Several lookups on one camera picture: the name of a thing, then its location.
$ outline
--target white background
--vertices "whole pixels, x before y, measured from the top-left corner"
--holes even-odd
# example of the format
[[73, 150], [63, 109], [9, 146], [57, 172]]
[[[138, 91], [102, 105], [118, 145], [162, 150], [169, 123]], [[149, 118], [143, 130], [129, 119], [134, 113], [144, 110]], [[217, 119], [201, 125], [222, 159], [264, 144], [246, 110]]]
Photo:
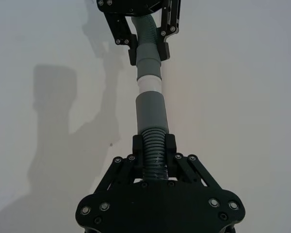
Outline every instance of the white background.
[[[291, 0], [182, 1], [163, 91], [178, 151], [291, 233]], [[74, 220], [136, 133], [135, 67], [90, 0], [0, 0], [0, 233]]]

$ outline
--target white pipe section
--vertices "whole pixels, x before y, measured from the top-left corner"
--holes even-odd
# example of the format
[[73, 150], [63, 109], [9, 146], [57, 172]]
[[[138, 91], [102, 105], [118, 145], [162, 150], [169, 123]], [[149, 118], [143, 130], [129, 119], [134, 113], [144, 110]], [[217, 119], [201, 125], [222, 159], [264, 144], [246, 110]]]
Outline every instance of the white pipe section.
[[157, 91], [162, 93], [162, 81], [155, 75], [145, 75], [138, 79], [139, 93], [146, 91]]

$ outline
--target white wall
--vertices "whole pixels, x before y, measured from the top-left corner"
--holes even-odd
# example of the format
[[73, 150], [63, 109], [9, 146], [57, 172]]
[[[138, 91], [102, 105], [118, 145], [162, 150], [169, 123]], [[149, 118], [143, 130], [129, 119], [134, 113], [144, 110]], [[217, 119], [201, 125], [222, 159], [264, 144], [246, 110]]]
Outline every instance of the white wall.
[[[291, 0], [182, 1], [170, 130], [243, 200], [238, 232], [291, 232]], [[0, 233], [82, 232], [80, 199], [131, 152], [136, 70], [90, 0], [0, 1]]]

